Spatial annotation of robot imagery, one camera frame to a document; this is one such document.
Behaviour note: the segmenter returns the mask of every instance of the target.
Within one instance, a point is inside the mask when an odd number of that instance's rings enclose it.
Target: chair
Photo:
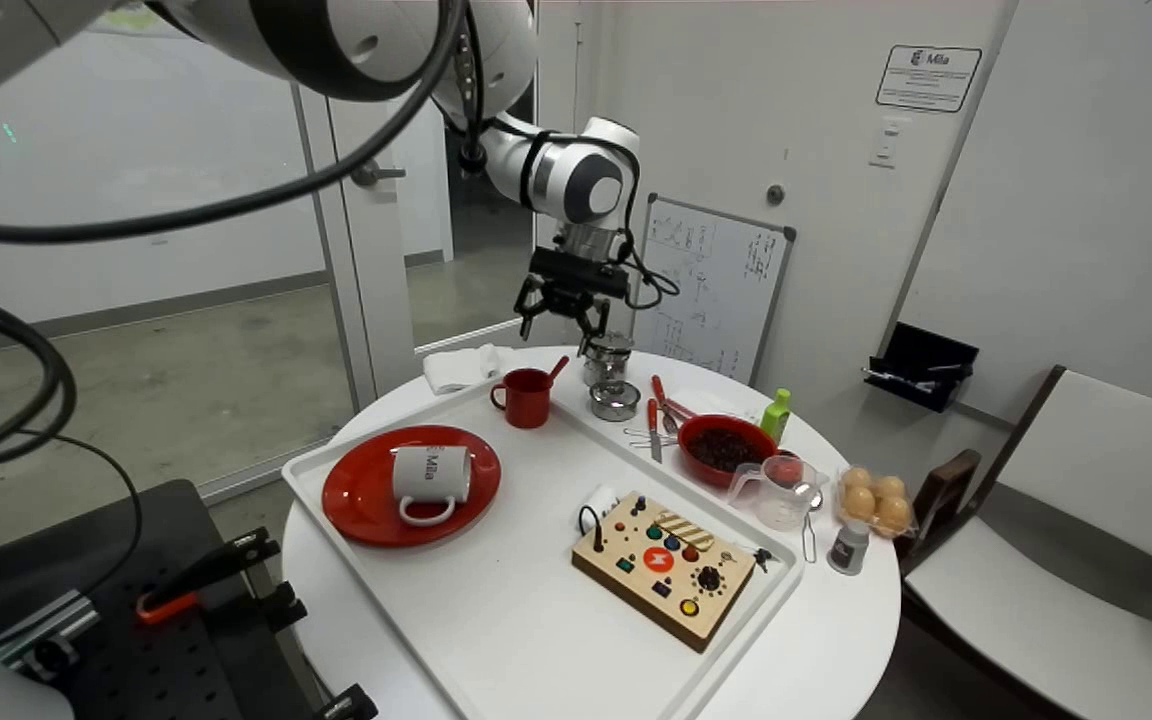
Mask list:
[[[962,514],[975,467],[978,451],[962,449],[961,457],[926,471],[924,488],[910,498],[915,531],[895,541],[899,570],[910,570],[950,537],[956,520]]]
[[[1041,566],[975,507],[1022,491],[1152,556],[1152,399],[1055,367],[962,514],[908,566],[908,596],[975,657],[1071,715],[1152,715],[1152,618]]]

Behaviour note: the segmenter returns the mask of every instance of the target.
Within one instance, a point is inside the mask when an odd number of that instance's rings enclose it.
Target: sign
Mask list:
[[[895,42],[874,103],[961,112],[978,66],[978,48]]]

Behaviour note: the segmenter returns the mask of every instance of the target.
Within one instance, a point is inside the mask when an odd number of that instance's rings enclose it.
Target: red bowl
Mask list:
[[[761,462],[777,457],[777,444],[764,426],[737,416],[692,416],[678,426],[684,467],[709,488],[730,488],[738,462]]]

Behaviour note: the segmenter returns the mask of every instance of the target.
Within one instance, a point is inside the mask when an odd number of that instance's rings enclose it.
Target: round white table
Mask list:
[[[507,367],[552,367],[564,351],[572,348],[519,348],[510,351]],[[628,379],[647,393],[650,375],[662,379],[669,395],[694,412],[737,412],[754,420],[767,406],[767,395],[729,375],[636,351],[628,361]],[[334,439],[371,437],[382,423],[436,399],[438,395],[429,386],[429,379],[415,375],[369,403],[334,431]],[[587,416],[580,356],[572,356],[572,367],[555,379],[555,403]],[[622,431],[628,444],[647,444],[642,416],[612,426]],[[786,420],[781,444],[803,457],[827,480],[847,467],[847,461],[799,416]],[[864,709],[895,647],[899,566],[890,545],[871,541],[860,574],[840,574],[827,563],[835,526],[840,523],[832,520],[832,507],[822,507],[816,514],[819,558],[803,563],[799,583],[702,703],[702,715],[822,720],[857,715]],[[382,715],[455,715],[436,680],[382,622],[380,606],[365,596],[351,566],[334,556],[334,546],[320,537],[317,520],[299,503],[292,503],[285,526],[285,574],[308,606],[308,614],[295,622],[295,639],[331,691],[359,682]]]

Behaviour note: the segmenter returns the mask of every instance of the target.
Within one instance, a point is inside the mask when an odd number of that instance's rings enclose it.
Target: game board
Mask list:
[[[572,563],[702,650],[754,556],[630,491],[574,541]]]

